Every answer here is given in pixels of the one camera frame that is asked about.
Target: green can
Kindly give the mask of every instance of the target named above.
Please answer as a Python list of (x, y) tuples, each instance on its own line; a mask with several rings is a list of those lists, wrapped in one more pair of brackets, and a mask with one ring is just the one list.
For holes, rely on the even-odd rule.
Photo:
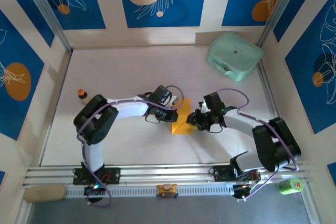
[(291, 178), (278, 184), (278, 189), (282, 194), (293, 194), (303, 190), (303, 181), (299, 178)]

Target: black mounting bracket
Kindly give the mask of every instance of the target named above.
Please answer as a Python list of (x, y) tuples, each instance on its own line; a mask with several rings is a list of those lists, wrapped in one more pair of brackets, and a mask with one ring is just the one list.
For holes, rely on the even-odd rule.
[[(85, 165), (82, 163), (82, 168), (73, 169), (74, 173), (74, 185), (91, 185), (97, 183), (96, 179), (91, 175)], [(108, 181), (103, 181), (103, 183), (108, 185), (118, 185), (120, 180), (120, 168), (112, 167), (105, 168), (102, 166), (99, 170), (95, 172), (95, 175), (101, 179), (105, 174), (111, 175)]]
[(235, 169), (232, 165), (215, 165), (213, 170), (215, 182), (229, 182), (237, 180)]

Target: mint green case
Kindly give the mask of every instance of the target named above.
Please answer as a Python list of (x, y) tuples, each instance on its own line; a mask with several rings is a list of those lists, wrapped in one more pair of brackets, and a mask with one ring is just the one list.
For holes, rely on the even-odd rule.
[(235, 81), (245, 79), (264, 52), (232, 32), (226, 32), (209, 47), (206, 61)]

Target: orange circle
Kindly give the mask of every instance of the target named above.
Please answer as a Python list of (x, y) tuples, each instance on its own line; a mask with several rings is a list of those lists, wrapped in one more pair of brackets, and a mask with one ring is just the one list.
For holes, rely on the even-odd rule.
[(71, 10), (69, 8), (69, 6), (67, 5), (64, 5), (64, 4), (60, 4), (58, 7), (57, 7), (58, 11), (60, 13), (62, 13), (63, 15), (68, 15), (70, 14)]
[(31, 87), (28, 68), (18, 62), (11, 63), (6, 68), (5, 76), (8, 77), (8, 80), (5, 81), (5, 86), (9, 96), (16, 101), (26, 100)]
[(273, 7), (275, 6), (277, 0), (260, 0), (252, 10), (252, 18), (255, 21), (266, 21), (268, 20)]
[(79, 90), (77, 90), (77, 93), (78, 93), (79, 95), (84, 95), (84, 90), (83, 90), (83, 89), (79, 89)]
[(320, 87), (323, 84), (323, 74), (321, 74), (320, 72), (316, 72), (313, 75), (312, 81), (315, 87)]

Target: beige foam roll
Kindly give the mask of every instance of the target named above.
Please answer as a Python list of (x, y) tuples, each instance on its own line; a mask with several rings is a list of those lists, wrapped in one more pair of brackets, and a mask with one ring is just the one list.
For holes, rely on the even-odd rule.
[(57, 201), (65, 198), (66, 187), (63, 184), (35, 186), (26, 189), (23, 199), (28, 203)]

